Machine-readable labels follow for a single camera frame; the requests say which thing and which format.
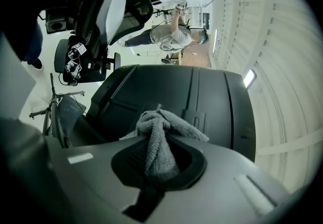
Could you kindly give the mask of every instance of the person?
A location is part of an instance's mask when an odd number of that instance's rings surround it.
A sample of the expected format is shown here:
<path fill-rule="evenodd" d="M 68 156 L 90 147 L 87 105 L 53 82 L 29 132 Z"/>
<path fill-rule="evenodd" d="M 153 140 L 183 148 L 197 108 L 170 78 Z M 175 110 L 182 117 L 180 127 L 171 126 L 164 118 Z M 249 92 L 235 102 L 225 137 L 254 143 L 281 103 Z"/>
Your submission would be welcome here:
<path fill-rule="evenodd" d="M 171 24 L 153 26 L 138 36 L 127 41 L 118 40 L 117 43 L 124 47 L 157 44 L 164 51 L 175 52 L 194 41 L 205 44 L 208 40 L 205 30 L 191 31 L 180 16 L 180 11 L 176 10 Z"/>
<path fill-rule="evenodd" d="M 29 65 L 32 65 L 35 69 L 39 71 L 43 69 L 42 62 L 38 58 L 41 52 L 42 40 L 43 40 L 43 37 L 42 37 L 40 25 L 37 23 L 34 33 L 29 42 L 26 54 L 23 58 L 23 61 L 27 62 L 27 64 Z"/>

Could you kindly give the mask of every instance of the mesh chair back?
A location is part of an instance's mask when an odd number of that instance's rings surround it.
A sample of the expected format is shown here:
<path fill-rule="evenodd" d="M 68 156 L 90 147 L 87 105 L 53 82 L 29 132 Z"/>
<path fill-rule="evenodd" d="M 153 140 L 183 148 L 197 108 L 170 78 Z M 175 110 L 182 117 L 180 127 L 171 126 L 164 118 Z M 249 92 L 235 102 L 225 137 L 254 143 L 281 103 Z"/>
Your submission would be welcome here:
<path fill-rule="evenodd" d="M 124 19 L 118 28 L 110 45 L 130 33 L 143 29 L 150 19 L 153 7 L 150 0 L 126 0 Z"/>

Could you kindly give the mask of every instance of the gray plastic panel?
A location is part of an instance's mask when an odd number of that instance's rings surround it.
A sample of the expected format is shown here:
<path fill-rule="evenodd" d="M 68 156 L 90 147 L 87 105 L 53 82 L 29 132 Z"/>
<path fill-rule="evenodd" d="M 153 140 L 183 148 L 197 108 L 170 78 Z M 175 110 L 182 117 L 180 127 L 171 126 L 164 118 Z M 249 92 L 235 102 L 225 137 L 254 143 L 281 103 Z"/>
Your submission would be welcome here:
<path fill-rule="evenodd" d="M 279 204 L 286 190 L 239 153 L 213 144 L 175 136 L 199 149 L 207 160 L 203 176 L 191 188 L 166 192 L 146 223 L 249 223 L 258 218 L 235 178 L 246 175 L 270 201 Z M 89 152 L 92 159 L 71 165 L 99 198 L 120 212 L 135 203 L 139 190 L 124 186 L 111 168 L 111 159 L 141 137 L 125 141 L 65 149 L 66 156 Z"/>
<path fill-rule="evenodd" d="M 205 112 L 205 131 L 210 143 L 230 148 L 231 113 L 224 73 L 199 69 L 196 111 Z"/>
<path fill-rule="evenodd" d="M 107 195 L 103 197 L 103 193 L 97 194 L 93 189 L 93 183 L 89 184 L 84 179 L 84 175 L 80 175 L 73 167 L 74 165 L 69 164 L 64 157 L 64 152 L 66 151 L 68 154 L 68 151 L 73 149 L 62 150 L 58 140 L 53 137 L 48 137 L 46 141 L 51 166 L 55 170 L 55 175 L 61 188 L 69 199 L 75 223 L 134 223 L 132 219 L 122 214 L 119 209 L 106 201 Z"/>
<path fill-rule="evenodd" d="M 91 153 L 92 159 L 71 165 L 91 190 L 111 207 L 123 211 L 137 200 L 139 189 L 126 187 L 111 168 L 111 159 L 120 150 L 142 140 L 136 137 L 122 142 L 112 142 L 65 149 L 66 157 Z"/>
<path fill-rule="evenodd" d="M 239 175 L 261 175 L 266 189 L 288 196 L 286 190 L 250 160 L 235 151 L 188 138 L 180 140 L 203 152 L 207 168 L 201 179 L 189 190 L 167 192 L 146 223 L 249 223 L 257 214 L 239 189 L 234 178 Z"/>

